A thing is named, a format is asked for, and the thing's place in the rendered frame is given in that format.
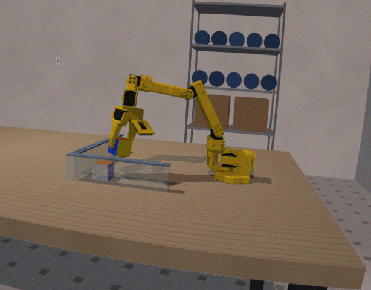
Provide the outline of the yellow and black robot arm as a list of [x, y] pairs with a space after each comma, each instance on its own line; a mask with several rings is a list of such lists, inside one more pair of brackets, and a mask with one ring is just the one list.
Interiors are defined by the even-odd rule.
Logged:
[[[196, 97], [211, 132], [207, 135], [207, 165], [212, 171], [221, 172], [215, 172], [214, 180], [230, 184], [249, 184], [250, 167], [253, 167], [251, 164], [253, 151], [233, 150], [232, 153], [231, 148], [224, 148], [225, 141], [222, 137], [224, 130], [201, 80], [190, 84], [189, 88], [182, 88], [153, 82], [151, 76], [130, 74], [127, 78], [126, 90], [122, 95], [122, 108], [136, 107], [137, 87], [139, 91], [156, 92], [186, 100]], [[221, 154], [221, 166], [218, 165], [218, 154]]]

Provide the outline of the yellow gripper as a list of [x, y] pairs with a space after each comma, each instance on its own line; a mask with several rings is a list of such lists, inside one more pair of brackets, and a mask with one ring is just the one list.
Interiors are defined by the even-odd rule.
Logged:
[[[144, 109], [140, 108], [122, 108], [115, 106], [115, 111], [112, 112], [111, 121], [112, 129], [109, 136], [109, 145], [113, 149], [118, 134], [123, 126], [129, 122], [128, 140], [133, 141], [136, 134], [139, 135], [154, 135], [154, 131], [147, 121], [143, 121]], [[147, 129], [147, 130], [142, 130]]]

